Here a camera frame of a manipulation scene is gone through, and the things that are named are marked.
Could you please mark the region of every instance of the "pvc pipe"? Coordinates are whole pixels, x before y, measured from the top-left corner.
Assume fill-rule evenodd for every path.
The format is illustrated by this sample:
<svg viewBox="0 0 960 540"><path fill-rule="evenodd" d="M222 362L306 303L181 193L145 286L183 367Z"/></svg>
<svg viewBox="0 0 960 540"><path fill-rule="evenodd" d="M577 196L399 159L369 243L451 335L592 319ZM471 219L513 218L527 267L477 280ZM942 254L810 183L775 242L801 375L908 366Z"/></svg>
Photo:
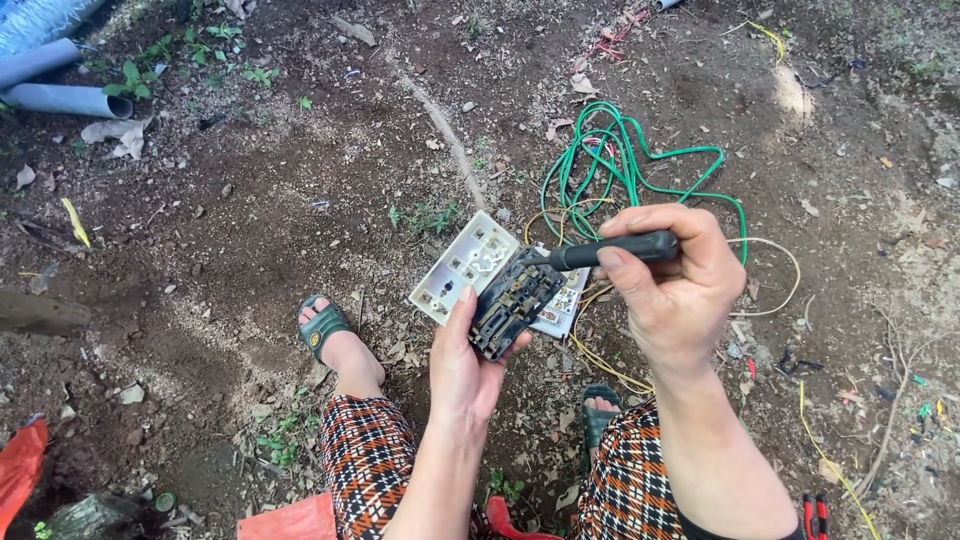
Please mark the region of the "pvc pipe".
<svg viewBox="0 0 960 540"><path fill-rule="evenodd" d="M0 2L0 58L73 34L106 0Z"/></svg>
<svg viewBox="0 0 960 540"><path fill-rule="evenodd" d="M80 60L80 48L68 38L0 58L0 88L18 85L37 75Z"/></svg>
<svg viewBox="0 0 960 540"><path fill-rule="evenodd" d="M133 103L108 96L95 86L22 85L0 90L0 99L16 109L36 112L85 114L126 120L133 116Z"/></svg>
<svg viewBox="0 0 960 540"><path fill-rule="evenodd" d="M654 8L657 10L657 13L659 13L667 8L672 8L677 4L680 4L680 0L657 0L657 3L654 4Z"/></svg>

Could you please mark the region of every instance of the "fingernail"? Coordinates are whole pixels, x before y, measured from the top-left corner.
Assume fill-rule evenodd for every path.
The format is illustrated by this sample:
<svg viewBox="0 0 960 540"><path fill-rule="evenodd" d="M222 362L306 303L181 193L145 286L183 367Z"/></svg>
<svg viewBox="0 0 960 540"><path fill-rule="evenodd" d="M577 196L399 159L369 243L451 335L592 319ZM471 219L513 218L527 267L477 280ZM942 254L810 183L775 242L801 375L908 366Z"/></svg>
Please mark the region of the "fingernail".
<svg viewBox="0 0 960 540"><path fill-rule="evenodd" d="M597 259L600 261L600 266L608 272L611 270L616 270L617 268L623 266L623 258L620 257L620 254L617 253L617 250L614 248L603 248L597 252Z"/></svg>

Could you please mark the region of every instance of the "person's right hand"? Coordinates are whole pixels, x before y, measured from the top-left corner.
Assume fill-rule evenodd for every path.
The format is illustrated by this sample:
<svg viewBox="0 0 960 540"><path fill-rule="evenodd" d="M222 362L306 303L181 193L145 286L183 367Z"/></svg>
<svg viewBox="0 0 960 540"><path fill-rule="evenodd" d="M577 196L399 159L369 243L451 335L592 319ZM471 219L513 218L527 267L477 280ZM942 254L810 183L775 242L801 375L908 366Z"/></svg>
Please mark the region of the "person's right hand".
<svg viewBox="0 0 960 540"><path fill-rule="evenodd" d="M599 279L627 302L630 332L654 375L681 380L708 369L746 271L713 214L683 205L631 207L600 228L605 238L668 229L680 240L674 260L644 264L620 248L604 248Z"/></svg>

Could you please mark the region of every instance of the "soldering iron handle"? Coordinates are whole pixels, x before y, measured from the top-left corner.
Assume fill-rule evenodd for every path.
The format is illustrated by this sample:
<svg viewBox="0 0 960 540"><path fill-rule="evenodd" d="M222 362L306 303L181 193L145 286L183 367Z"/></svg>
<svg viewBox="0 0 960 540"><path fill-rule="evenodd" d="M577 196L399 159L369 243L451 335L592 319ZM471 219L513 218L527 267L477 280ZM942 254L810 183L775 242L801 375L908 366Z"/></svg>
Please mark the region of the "soldering iron handle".
<svg viewBox="0 0 960 540"><path fill-rule="evenodd" d="M554 250L550 254L550 265L561 271L596 266L599 262L597 251L610 246L623 248L644 262L658 262L675 258L678 242L677 236L670 231L619 236L602 242L570 246L562 251Z"/></svg>

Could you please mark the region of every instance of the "yellow plastic strip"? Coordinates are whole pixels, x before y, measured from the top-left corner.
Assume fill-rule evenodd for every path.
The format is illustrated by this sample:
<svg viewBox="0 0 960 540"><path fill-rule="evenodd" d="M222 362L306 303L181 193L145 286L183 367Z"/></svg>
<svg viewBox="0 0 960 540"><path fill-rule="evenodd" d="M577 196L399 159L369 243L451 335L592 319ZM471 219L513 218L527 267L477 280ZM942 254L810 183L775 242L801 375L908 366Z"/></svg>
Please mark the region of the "yellow plastic strip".
<svg viewBox="0 0 960 540"><path fill-rule="evenodd" d="M817 453L820 454L820 457L827 462L827 466L830 468L832 473L840 479L840 483L843 484L844 489L847 490L847 493L853 498L853 503L856 504L856 507L859 508L860 514L863 515L863 521L867 523L867 528L870 530L870 534L873 535L874 540L880 540L880 535L876 533L874 528L874 522L870 519L870 514L867 513L867 510L863 508L863 504L860 504L860 500L856 497L856 494L853 493L853 488L850 487L850 483L843 475L840 474L840 471L836 470L836 467L833 466L833 462L824 454L824 451L820 450L820 445L817 444L817 441L813 440L813 433L810 431L810 425L806 422L804 417L804 382L800 381L800 421L804 423L804 429L806 430L806 435L810 437L810 443L813 444L813 448L817 449Z"/></svg>
<svg viewBox="0 0 960 540"><path fill-rule="evenodd" d="M73 224L73 235L83 242L84 246L89 248L90 240L86 238L84 226L80 223L80 217L77 215L77 211L73 209L73 204L70 202L70 199L63 198L60 199L60 201L63 203L63 207L66 208L67 213L70 214L70 223Z"/></svg>
<svg viewBox="0 0 960 540"><path fill-rule="evenodd" d="M762 33L766 34L770 39L772 39L774 43L777 44L777 61L774 62L774 65L777 65L778 63L780 63L780 61L783 60L783 40L780 39L780 36L777 36L773 32L770 32L766 28L763 28L762 26L756 24L753 21L748 20L747 24L749 24L750 26L753 26L757 30L760 30Z"/></svg>

